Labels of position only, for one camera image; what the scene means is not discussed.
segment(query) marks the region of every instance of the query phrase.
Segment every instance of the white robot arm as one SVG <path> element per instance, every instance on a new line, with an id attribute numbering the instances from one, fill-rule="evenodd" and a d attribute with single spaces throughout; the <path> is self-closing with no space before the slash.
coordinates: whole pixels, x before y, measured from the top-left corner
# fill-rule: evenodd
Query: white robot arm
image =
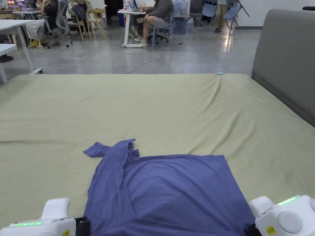
<path id="1" fill-rule="evenodd" d="M 39 219 L 15 222 L 0 236 L 76 236 L 76 220 L 68 216 L 69 198 L 48 200 Z"/>
<path id="2" fill-rule="evenodd" d="M 278 204 L 266 196 L 249 203 L 262 236 L 314 236 L 315 199 L 295 196 Z"/>

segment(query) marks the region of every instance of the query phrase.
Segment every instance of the gray shorts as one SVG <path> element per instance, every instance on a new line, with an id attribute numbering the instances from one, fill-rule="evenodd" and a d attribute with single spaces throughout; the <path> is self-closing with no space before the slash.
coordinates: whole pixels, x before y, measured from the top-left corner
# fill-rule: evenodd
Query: gray shorts
<path id="1" fill-rule="evenodd" d="M 156 21 L 152 24 L 156 28 L 169 27 L 169 23 L 165 22 L 163 19 L 155 17 Z"/>

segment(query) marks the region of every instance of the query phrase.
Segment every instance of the green indicator light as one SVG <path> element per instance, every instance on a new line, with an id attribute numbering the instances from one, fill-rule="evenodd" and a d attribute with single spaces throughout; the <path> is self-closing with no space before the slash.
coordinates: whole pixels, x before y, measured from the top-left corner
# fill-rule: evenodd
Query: green indicator light
<path id="1" fill-rule="evenodd" d="M 35 223 L 25 223 L 25 224 L 16 224 L 15 226 L 25 226 L 25 225 L 41 225 L 44 222 L 35 222 Z"/>
<path id="2" fill-rule="evenodd" d="M 295 199 L 297 199 L 297 198 L 298 198 L 298 197 L 290 198 L 290 199 L 288 199 L 288 200 L 285 200 L 285 201 L 283 201 L 283 202 L 280 202 L 278 205 L 281 206 L 281 205 L 286 204 L 286 203 L 288 203 L 288 202 L 291 202 L 291 201 L 293 201 L 293 200 L 295 200 Z"/>

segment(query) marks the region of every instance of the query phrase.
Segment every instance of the table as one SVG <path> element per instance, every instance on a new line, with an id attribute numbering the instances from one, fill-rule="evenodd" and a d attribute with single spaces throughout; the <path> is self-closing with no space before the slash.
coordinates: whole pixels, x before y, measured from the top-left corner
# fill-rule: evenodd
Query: table
<path id="1" fill-rule="evenodd" d="M 18 14 L 20 16 L 20 19 L 23 20 L 23 16 L 25 16 L 26 20 L 29 20 L 29 16 L 31 16 L 33 18 L 33 20 L 35 19 L 34 14 L 38 15 L 40 14 L 41 11 L 14 11 L 13 14 Z"/>
<path id="2" fill-rule="evenodd" d="M 13 51 L 15 49 L 16 49 L 16 45 L 15 44 L 4 44 L 4 43 L 2 43 L 2 44 L 0 44 L 0 56 L 2 56 L 4 54 L 7 54 L 7 53 L 9 53 L 9 52 L 11 52 L 11 51 Z M 2 77 L 3 83 L 8 81 L 8 79 L 7 79 L 7 77 L 6 77 L 5 73 L 4 73 L 4 70 L 3 70 L 3 67 L 1 65 L 1 63 L 0 63 L 0 75 Z"/>
<path id="3" fill-rule="evenodd" d="M 145 15 L 146 12 L 134 12 L 134 11 L 125 11 L 125 10 L 119 10 L 118 13 L 122 13 L 127 15 L 127 20 L 126 20 L 126 25 L 125 25 L 125 39 L 123 42 L 123 45 L 121 46 L 122 48 L 126 47 L 126 48 L 144 48 L 145 45 L 140 43 L 140 44 L 136 44 L 136 43 L 128 43 L 128 39 L 129 39 L 129 23 L 130 23 L 130 15 Z"/>
<path id="4" fill-rule="evenodd" d="M 22 28 L 21 28 L 22 25 L 25 25 L 26 23 L 32 22 L 32 21 L 34 20 L 0 20 L 0 33 L 1 34 L 16 34 L 17 33 L 21 40 L 22 48 L 26 56 L 28 67 L 30 69 L 30 74 L 38 74 L 38 73 L 41 74 L 43 72 L 42 68 L 37 68 L 36 70 L 34 70 L 32 61 L 27 51 L 24 35 L 22 33 Z"/>

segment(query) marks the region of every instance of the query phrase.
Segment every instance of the white cable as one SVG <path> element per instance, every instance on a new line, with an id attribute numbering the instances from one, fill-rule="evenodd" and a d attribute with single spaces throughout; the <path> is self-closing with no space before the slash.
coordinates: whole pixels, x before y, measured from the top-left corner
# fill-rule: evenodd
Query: white cable
<path id="1" fill-rule="evenodd" d="M 117 54 L 128 54 L 128 55 L 158 55 L 157 58 L 154 58 L 154 59 L 151 59 L 151 60 L 149 60 L 149 61 L 147 61 L 147 62 L 145 62 L 145 63 L 142 63 L 142 64 L 139 65 L 136 69 L 131 70 L 131 71 L 128 71 L 128 72 L 124 73 L 124 75 L 125 75 L 125 74 L 129 74 L 129 73 L 131 73 L 131 72 L 134 72 L 135 70 L 139 69 L 142 65 L 147 64 L 147 63 L 149 63 L 150 61 L 154 61 L 154 60 L 160 58 L 160 55 L 157 54 L 157 53 L 119 53 L 119 52 L 113 51 L 114 48 L 112 48 L 112 52 L 113 52 L 113 53 L 117 53 Z"/>

